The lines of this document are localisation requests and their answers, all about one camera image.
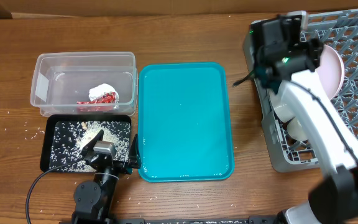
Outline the large white plate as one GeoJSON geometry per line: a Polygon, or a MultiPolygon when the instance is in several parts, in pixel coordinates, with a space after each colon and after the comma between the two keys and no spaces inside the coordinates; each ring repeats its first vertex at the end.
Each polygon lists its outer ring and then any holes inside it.
{"type": "Polygon", "coordinates": [[[336,50],[324,45],[316,72],[327,97],[333,99],[339,94],[345,76],[344,63],[336,50]]]}

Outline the white paper cup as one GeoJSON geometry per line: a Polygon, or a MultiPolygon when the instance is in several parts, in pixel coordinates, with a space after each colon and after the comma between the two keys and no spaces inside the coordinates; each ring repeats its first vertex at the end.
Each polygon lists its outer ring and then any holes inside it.
{"type": "Polygon", "coordinates": [[[306,141],[308,139],[297,118],[293,118],[287,124],[287,133],[292,139],[297,141],[306,141]]]}

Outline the white napkin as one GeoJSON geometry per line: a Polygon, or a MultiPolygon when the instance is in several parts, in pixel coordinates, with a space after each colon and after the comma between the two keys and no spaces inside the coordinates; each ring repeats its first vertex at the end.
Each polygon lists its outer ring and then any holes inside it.
{"type": "Polygon", "coordinates": [[[89,90],[89,95],[88,95],[89,100],[93,101],[97,98],[104,96],[107,93],[115,93],[116,96],[119,96],[118,92],[115,90],[114,87],[106,83],[103,83],[89,90]]]}

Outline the grey bowl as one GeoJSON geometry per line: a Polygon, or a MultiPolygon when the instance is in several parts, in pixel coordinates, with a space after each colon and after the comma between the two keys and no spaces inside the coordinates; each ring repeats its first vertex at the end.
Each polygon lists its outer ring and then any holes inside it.
{"type": "Polygon", "coordinates": [[[278,95],[272,90],[268,90],[268,93],[272,108],[281,122],[286,123],[295,117],[288,105],[284,103],[278,95]]]}

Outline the red snack wrapper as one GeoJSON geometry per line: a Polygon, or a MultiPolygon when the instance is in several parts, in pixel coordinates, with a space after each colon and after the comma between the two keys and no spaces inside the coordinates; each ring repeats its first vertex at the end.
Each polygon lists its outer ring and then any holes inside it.
{"type": "Polygon", "coordinates": [[[115,110],[117,108],[115,103],[118,102],[118,99],[119,97],[116,92],[106,93],[91,101],[78,101],[77,104],[80,105],[78,110],[86,112],[115,110]]]}

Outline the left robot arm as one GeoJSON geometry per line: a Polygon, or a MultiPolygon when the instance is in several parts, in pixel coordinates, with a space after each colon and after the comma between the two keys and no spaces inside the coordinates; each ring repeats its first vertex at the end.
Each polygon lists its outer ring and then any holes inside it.
{"type": "Polygon", "coordinates": [[[129,160],[115,160],[116,149],[112,142],[103,141],[104,131],[87,143],[81,152],[87,165],[96,170],[94,179],[79,184],[74,191],[75,210],[72,223],[120,223],[110,214],[116,184],[121,174],[132,174],[141,165],[139,142],[134,138],[129,160]]]}

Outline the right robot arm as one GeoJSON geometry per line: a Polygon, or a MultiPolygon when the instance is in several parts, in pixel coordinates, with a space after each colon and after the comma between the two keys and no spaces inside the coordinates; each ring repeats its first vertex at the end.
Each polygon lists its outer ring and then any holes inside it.
{"type": "Polygon", "coordinates": [[[252,74],[299,120],[324,179],[277,223],[343,223],[358,217],[358,140],[326,96],[317,74],[323,43],[301,41],[306,14],[279,15],[250,25],[252,74]]]}

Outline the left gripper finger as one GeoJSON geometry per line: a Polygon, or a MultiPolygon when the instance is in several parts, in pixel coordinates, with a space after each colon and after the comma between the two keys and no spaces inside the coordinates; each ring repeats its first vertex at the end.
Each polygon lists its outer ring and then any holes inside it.
{"type": "Polygon", "coordinates": [[[86,158],[90,157],[94,154],[94,147],[98,143],[98,141],[103,140],[104,131],[100,130],[97,135],[89,142],[87,143],[81,150],[81,155],[86,158]]]}
{"type": "Polygon", "coordinates": [[[142,163],[139,152],[139,140],[138,134],[134,136],[133,142],[131,144],[131,148],[129,150],[129,165],[132,169],[140,169],[142,163]]]}

